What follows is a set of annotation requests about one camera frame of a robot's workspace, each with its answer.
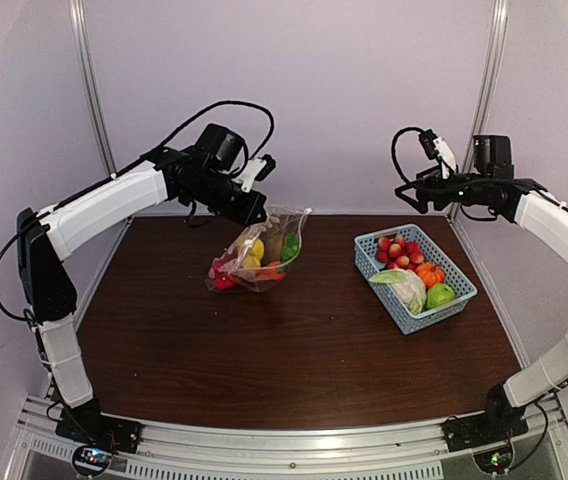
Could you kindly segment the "red toy bell pepper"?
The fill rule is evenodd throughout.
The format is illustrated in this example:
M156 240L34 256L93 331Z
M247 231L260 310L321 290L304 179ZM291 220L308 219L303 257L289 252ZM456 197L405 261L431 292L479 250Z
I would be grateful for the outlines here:
M209 280L212 289L224 291L233 288L238 284L237 279L226 270L228 261L214 260L209 270Z

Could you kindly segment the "green toy apple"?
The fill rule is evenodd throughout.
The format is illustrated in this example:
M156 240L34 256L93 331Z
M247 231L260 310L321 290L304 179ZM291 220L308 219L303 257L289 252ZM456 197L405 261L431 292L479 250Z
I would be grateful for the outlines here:
M445 283L437 283L427 291L425 309L431 310L446 305L455 299L455 291Z

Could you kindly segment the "clear polka dot zip bag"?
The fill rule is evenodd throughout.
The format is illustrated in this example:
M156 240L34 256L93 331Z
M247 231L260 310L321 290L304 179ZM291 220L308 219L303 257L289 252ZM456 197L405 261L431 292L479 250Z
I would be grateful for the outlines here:
M265 292L281 283L302 250L302 232L313 210L279 205L266 208L266 220L245 228L209 268L212 292Z

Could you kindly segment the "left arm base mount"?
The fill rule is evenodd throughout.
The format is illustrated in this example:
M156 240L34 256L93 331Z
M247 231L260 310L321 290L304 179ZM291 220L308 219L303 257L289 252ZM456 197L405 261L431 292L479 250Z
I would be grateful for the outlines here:
M57 436L78 442L71 454L71 466L85 479L95 479L111 466L120 453L137 452L142 424L105 415L97 399L71 408L59 400L61 412L57 419Z

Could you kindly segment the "yellow toy pear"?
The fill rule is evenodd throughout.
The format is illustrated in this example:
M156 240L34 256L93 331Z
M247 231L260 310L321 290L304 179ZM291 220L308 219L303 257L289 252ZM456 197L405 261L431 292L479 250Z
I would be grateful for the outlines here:
M249 249L249 254L261 261L265 254L265 245L261 239L256 239Z

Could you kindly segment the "orange toy carrot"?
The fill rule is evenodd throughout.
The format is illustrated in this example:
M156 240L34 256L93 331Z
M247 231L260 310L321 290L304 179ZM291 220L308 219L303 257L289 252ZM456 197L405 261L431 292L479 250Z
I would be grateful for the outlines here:
M265 265L258 276L267 280L280 281L288 271L291 262L299 255L301 250L301 240L294 233L287 234L280 248L278 260Z

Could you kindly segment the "yellow toy bell pepper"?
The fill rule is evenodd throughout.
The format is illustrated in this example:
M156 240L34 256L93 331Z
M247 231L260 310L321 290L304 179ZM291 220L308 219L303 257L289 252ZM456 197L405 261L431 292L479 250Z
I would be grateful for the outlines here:
M252 246L252 244L247 248L246 255L245 255L244 260L243 260L243 267L245 269L257 269L257 268L260 268L262 266L262 260L263 259L261 261L259 261L255 257L252 257L249 254L249 249Z

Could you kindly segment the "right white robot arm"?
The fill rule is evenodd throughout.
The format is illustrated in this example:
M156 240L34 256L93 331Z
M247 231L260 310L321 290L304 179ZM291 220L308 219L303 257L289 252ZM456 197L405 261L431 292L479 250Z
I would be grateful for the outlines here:
M568 206L538 181L515 174L511 141L504 135L480 134L471 141L473 167L462 172L444 138L431 129L411 127L434 166L402 183L395 194L421 214L455 204L486 208L538 240L568 274ZM494 386L476 430L494 442L509 431L534 401L568 384L568 325L561 339L529 366Z

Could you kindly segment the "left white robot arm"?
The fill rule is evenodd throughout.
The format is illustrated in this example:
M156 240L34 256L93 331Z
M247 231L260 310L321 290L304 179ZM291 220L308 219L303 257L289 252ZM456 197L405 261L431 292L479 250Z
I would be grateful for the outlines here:
M101 442L108 424L86 406L95 394L76 336L77 291L65 261L114 225L172 200L203 205L243 226L265 221L266 197L254 185L275 169L276 161L268 154L247 156L234 171L237 156L245 151L240 135L209 124L183 150L160 144L112 178L39 212L19 214L18 273L30 307L27 318L35 325L44 364L63 403L73 409L68 425L85 443Z

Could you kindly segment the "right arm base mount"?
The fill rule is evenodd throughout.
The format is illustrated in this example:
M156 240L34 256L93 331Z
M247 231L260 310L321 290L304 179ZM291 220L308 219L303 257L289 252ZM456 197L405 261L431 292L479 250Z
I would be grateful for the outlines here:
M479 470L492 476L508 472L515 460L513 440L529 431L521 417L494 422L486 413L449 416L441 428L450 453L469 450Z

